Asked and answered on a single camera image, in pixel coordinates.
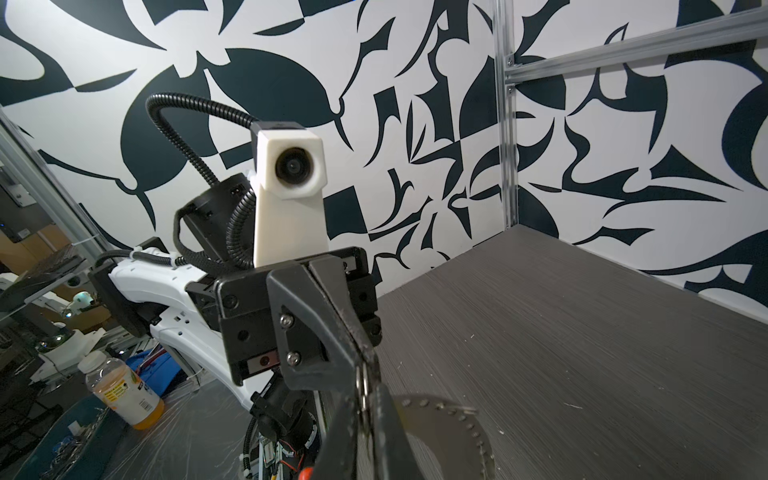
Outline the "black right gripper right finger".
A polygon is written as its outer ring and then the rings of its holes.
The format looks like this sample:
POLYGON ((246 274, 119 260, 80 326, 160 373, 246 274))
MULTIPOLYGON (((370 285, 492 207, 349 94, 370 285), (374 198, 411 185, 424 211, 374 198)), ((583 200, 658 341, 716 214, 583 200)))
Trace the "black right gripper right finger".
POLYGON ((423 474, 415 459, 388 387, 380 383, 370 395, 374 478, 417 480, 423 474))

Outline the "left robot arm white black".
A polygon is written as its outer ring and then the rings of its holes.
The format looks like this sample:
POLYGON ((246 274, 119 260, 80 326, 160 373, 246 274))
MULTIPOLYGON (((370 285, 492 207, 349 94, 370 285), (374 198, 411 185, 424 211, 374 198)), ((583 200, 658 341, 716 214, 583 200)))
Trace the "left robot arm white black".
POLYGON ((235 394, 278 440, 297 446, 301 409, 284 411, 291 392, 328 391, 340 403, 319 450, 317 479, 352 479, 360 434, 374 439, 379 478, 391 473, 392 413, 375 347, 377 298, 364 250, 330 250, 322 190, 313 173, 292 183, 253 177, 254 260, 250 268, 199 269, 182 252, 114 250, 91 272, 123 326, 144 326, 235 394))

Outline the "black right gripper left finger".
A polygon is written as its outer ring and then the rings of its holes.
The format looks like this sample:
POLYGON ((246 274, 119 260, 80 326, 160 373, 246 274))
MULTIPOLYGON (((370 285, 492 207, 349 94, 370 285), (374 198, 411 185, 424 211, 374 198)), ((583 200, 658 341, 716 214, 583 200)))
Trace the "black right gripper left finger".
POLYGON ((310 478, 351 480, 358 478, 358 437, 361 426, 359 392, 339 395, 310 478))

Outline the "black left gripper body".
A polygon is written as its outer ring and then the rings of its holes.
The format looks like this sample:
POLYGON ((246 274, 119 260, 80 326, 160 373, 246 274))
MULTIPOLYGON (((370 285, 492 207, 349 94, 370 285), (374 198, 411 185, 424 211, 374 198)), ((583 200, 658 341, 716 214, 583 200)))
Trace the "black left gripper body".
POLYGON ((267 275, 272 270, 288 264, 306 265, 309 261, 326 254, 352 261, 351 264, 345 263, 348 272, 358 271, 357 275, 350 276, 350 291, 356 287, 358 290, 375 295, 377 318, 366 321, 363 317, 363 306, 358 304, 355 309, 375 347, 381 343, 382 325, 377 314, 375 282, 369 268, 368 255, 362 248, 347 247, 225 275, 214 284, 214 298, 226 361, 235 385, 242 386, 246 380, 275 366, 281 368, 266 287, 267 275))

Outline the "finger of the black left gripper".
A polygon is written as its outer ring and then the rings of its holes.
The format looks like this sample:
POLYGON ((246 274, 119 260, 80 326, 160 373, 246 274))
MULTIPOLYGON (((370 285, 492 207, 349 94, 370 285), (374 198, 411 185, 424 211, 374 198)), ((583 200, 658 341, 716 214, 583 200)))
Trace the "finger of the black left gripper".
POLYGON ((357 351, 313 277, 311 261, 274 269, 266 278, 281 373, 294 390, 351 393, 357 351))
POLYGON ((350 276, 357 275, 358 271, 348 272, 345 263, 351 264, 352 261, 326 254, 312 260, 309 268, 357 351, 356 368, 360 378, 357 389, 374 390, 380 383, 379 361, 374 350, 375 345, 355 306, 363 306, 363 317, 369 321, 377 318, 377 303, 374 294, 368 294, 356 287, 352 291, 349 290, 350 276))

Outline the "large metal keyring red handle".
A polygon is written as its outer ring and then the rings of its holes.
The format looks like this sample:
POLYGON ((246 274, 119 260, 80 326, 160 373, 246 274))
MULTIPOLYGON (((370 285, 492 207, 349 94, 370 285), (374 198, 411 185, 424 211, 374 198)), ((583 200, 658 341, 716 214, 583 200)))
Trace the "large metal keyring red handle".
MULTIPOLYGON (((368 395, 361 400, 361 426, 358 437, 358 468, 361 460, 373 469, 368 395)), ((496 465, 488 435, 476 419, 476 411, 434 395, 392 396, 403 428, 410 437, 420 440, 437 460, 444 479, 494 479, 496 465)), ((305 468, 301 479, 311 479, 313 466, 305 468)))

